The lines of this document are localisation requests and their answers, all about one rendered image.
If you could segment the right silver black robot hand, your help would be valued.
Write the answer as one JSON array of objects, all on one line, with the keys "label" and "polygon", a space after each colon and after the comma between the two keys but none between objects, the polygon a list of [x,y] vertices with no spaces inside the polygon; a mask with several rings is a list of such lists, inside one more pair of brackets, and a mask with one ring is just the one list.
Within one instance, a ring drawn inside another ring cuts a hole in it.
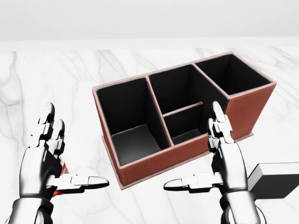
[{"label": "right silver black robot hand", "polygon": [[217,187],[222,193],[231,190],[247,190],[247,174],[238,144],[231,137],[232,126],[217,101],[212,103],[212,117],[208,119],[208,148],[212,152],[213,174],[195,173],[190,178],[168,181],[167,191],[189,191],[189,193],[209,192]]}]

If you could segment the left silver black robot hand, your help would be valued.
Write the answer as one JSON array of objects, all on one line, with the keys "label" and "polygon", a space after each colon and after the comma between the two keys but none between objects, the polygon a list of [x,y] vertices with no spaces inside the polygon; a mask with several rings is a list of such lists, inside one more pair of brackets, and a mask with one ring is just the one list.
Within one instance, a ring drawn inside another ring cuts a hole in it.
[{"label": "left silver black robot hand", "polygon": [[64,122],[54,120],[55,107],[45,105],[38,122],[34,125],[31,139],[20,170],[20,196],[51,199],[54,192],[63,194],[83,193],[86,189],[107,187],[109,181],[98,176],[62,174],[58,158],[64,152]]}]

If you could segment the red-brown desk caddy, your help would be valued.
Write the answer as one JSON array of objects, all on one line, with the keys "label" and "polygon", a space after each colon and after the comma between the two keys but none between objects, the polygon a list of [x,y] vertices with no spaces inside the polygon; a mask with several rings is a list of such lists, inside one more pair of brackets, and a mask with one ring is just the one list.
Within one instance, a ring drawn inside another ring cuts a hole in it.
[{"label": "red-brown desk caddy", "polygon": [[228,115],[233,139],[251,136],[275,86],[227,52],[93,87],[120,188],[206,155],[214,101]]}]

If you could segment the red and white object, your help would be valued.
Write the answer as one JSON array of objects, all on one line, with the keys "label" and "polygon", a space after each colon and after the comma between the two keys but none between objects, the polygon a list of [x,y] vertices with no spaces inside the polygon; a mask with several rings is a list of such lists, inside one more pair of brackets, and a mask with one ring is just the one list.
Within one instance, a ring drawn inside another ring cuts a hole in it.
[{"label": "red and white object", "polygon": [[[68,171],[68,169],[67,169],[67,166],[66,166],[66,164],[65,164],[65,161],[64,161],[62,155],[60,155],[58,158],[60,159],[60,164],[62,165],[61,175],[62,175],[62,174],[67,174],[67,173],[69,173],[69,171]],[[53,194],[52,197],[55,197],[55,196],[58,196],[58,195],[62,195],[62,194],[63,194],[63,193],[62,193],[61,191],[57,191],[57,190],[56,190],[56,191],[54,192],[54,194]]]}]

